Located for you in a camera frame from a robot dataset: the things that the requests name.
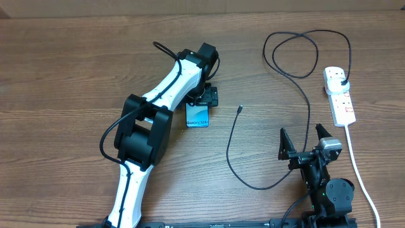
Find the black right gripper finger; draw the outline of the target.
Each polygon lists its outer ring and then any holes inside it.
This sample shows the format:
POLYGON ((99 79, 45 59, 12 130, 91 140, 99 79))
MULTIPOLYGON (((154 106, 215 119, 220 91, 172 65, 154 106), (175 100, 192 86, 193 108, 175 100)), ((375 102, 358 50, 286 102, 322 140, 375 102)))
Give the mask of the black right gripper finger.
POLYGON ((280 129, 280 146, 278 151, 279 160, 289 160, 290 155, 295 154, 297 151, 284 128, 280 129))
POLYGON ((316 124, 315 129, 319 140, 332 136, 320 123, 316 124))

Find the blue Galaxy smartphone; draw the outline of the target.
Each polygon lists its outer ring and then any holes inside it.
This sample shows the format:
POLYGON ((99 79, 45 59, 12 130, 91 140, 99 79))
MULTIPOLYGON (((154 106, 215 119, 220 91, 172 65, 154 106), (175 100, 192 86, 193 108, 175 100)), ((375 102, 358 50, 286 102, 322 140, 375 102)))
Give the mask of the blue Galaxy smartphone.
POLYGON ((209 126, 209 109, 207 106, 190 106, 186 104, 185 108, 186 126, 188 128, 209 126))

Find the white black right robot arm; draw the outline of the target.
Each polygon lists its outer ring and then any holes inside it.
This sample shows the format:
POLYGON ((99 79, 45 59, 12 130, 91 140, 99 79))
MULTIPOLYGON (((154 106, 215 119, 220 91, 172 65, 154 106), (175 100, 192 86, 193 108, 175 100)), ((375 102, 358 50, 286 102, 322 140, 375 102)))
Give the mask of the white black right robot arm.
POLYGON ((294 202, 285 212, 279 227, 356 227, 356 220, 349 219, 352 212, 354 184, 348 179, 332 179, 327 165, 338 159, 342 143, 329 134, 322 124, 316 125, 319 142, 311 151, 297 152, 287 131, 280 129, 279 160, 288 160, 289 170, 298 169, 306 184, 307 193, 294 202), (311 200, 312 210, 302 213, 300 218, 288 219, 292 209, 304 201, 311 200))

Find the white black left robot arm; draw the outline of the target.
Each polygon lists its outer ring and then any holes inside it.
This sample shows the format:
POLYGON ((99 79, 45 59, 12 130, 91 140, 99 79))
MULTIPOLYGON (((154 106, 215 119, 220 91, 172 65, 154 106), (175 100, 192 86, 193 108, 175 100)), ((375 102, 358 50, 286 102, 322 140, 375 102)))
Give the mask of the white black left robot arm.
POLYGON ((184 103, 218 105, 218 91, 209 83, 220 66, 214 46, 203 43, 198 51, 174 53, 159 42, 153 44, 175 64, 154 89, 143 96, 129 95, 121 117, 101 137, 101 154, 120 167, 115 204, 101 227, 137 227, 140 223, 147 180, 168 147, 174 110, 184 103))

